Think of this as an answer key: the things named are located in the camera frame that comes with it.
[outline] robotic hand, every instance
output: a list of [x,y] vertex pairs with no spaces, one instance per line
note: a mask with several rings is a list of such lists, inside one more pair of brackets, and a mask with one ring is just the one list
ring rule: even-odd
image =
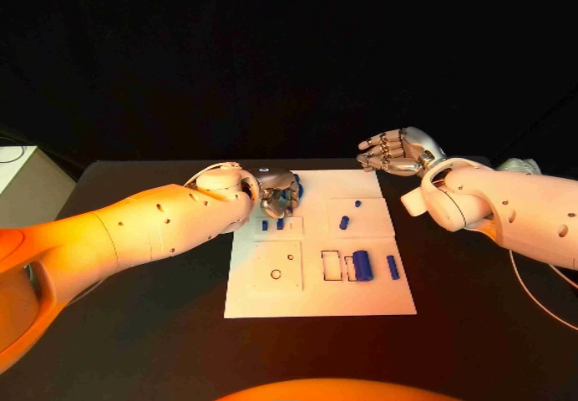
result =
[[495,171],[448,159],[413,127],[373,136],[357,160],[365,171],[417,175],[420,186],[400,197],[412,216],[427,212],[449,231],[478,231],[511,251],[578,270],[578,183],[527,172]]
[[0,373],[90,284],[234,231],[247,222],[259,198],[260,209],[273,218],[296,207],[292,173],[249,172],[236,163],[218,163],[184,185],[145,190],[67,219],[0,229]]

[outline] black cable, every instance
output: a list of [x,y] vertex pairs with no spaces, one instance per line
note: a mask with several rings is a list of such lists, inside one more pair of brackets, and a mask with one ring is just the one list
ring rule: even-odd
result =
[[1,161],[0,160],[0,163],[11,163],[12,161],[15,161],[24,155],[24,152],[25,152],[24,146],[20,145],[18,142],[12,138],[8,138],[7,136],[0,136],[0,140],[9,140],[15,144],[15,146],[18,146],[20,149],[21,149],[21,153],[20,153],[20,155],[18,155],[18,157],[15,159],[11,159],[8,161]]

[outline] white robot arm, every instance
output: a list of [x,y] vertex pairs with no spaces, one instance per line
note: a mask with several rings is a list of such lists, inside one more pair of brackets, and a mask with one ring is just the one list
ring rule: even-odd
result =
[[371,145],[357,156],[364,170],[422,177],[420,186],[400,198],[412,216],[427,212],[446,230],[478,231],[511,251],[578,269],[576,181],[448,159],[413,127],[376,135],[358,149]]
[[[67,219],[0,229],[0,373],[90,284],[236,230],[259,199],[269,216],[289,213],[298,204],[292,173],[220,163],[184,185],[145,190]],[[38,279],[37,291],[25,266]]]

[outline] dark gray table surface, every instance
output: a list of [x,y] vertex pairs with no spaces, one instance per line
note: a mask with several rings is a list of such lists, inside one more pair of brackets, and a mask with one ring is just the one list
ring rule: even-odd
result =
[[[60,217],[211,161],[97,162]],[[247,160],[244,168],[354,169],[354,160]],[[231,234],[109,277],[61,311],[0,376],[0,399],[207,400],[293,378],[364,378],[466,400],[578,399],[576,333],[531,303],[502,250],[478,233],[410,217],[414,177],[378,173],[414,316],[223,319]],[[550,269],[518,257],[540,282]]]

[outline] screw hole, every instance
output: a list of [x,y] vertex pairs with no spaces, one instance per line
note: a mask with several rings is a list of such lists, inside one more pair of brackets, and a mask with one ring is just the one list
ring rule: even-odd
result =
[[560,224],[557,227],[557,236],[559,238],[563,238],[567,234],[567,226],[564,224]]

